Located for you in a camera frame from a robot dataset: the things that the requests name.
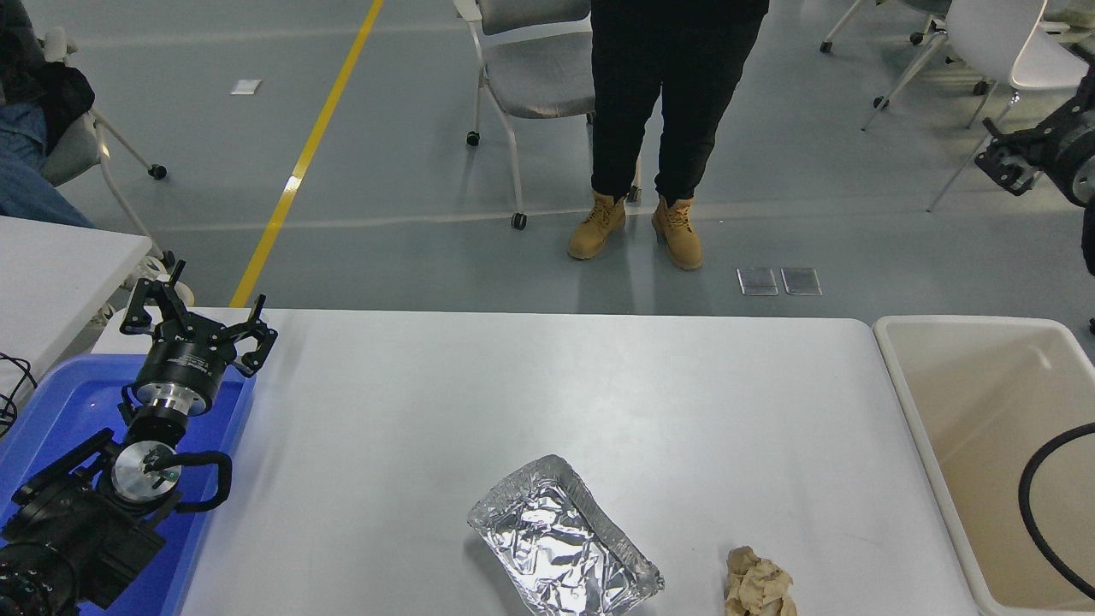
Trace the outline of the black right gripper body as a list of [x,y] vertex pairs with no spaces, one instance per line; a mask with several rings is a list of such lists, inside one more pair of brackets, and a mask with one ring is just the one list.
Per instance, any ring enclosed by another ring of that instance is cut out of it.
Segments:
[[1094,125],[1092,105],[1065,103],[1051,120],[1053,130],[1044,172],[1071,204],[1091,205],[1094,198]]

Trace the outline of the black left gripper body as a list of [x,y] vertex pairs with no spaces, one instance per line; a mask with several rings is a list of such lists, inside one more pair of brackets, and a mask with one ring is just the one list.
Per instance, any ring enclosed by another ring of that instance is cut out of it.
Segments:
[[237,358],[234,342],[147,334],[152,347],[134,379],[134,397],[141,405],[211,405]]

